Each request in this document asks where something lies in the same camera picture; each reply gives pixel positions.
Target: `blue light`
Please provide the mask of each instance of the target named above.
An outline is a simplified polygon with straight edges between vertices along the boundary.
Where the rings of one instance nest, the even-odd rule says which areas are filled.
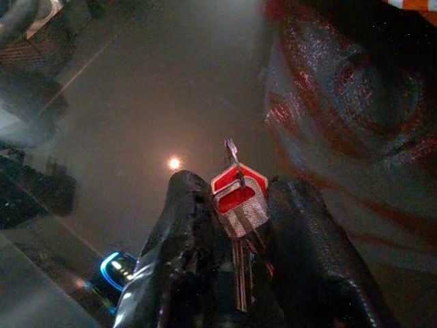
[[[119,252],[115,252],[112,253],[110,256],[108,256],[107,258],[105,258],[102,262],[102,264],[100,265],[100,272],[102,273],[103,277],[108,281],[108,283],[110,283],[112,285],[112,287],[118,289],[120,292],[123,290],[123,286],[120,286],[119,284],[117,284],[116,282],[114,282],[112,280],[111,277],[109,277],[108,273],[107,273],[107,265],[108,263],[110,263],[114,258],[116,258],[119,255]]]

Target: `key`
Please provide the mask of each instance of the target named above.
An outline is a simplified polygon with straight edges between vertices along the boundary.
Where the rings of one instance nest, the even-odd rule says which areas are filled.
[[[236,307],[246,312],[254,300],[251,253],[265,258],[265,244],[257,228],[268,221],[268,181],[238,161],[231,139],[226,139],[225,145],[231,166],[212,180],[212,194],[218,219],[232,240]],[[264,262],[272,275],[272,266]]]

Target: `key ring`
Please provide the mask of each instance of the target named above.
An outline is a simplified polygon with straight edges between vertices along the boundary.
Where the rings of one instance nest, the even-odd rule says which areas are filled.
[[[244,181],[243,171],[241,170],[240,162],[238,161],[237,158],[237,152],[238,152],[237,147],[235,146],[231,138],[225,139],[225,147],[226,147],[228,159],[231,161],[231,163],[235,164],[235,166],[237,167],[238,170],[237,176],[238,176],[238,180],[240,181],[241,189],[244,189],[246,188],[246,182]]]

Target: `metal key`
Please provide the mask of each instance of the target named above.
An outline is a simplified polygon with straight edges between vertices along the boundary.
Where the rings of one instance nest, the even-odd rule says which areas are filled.
[[[246,312],[254,298],[251,253],[264,255],[264,241],[257,228],[268,220],[266,191],[267,179],[241,164],[236,156],[237,148],[226,139],[231,167],[212,180],[214,205],[218,219],[232,240],[236,307]],[[266,262],[272,273],[272,267]]]

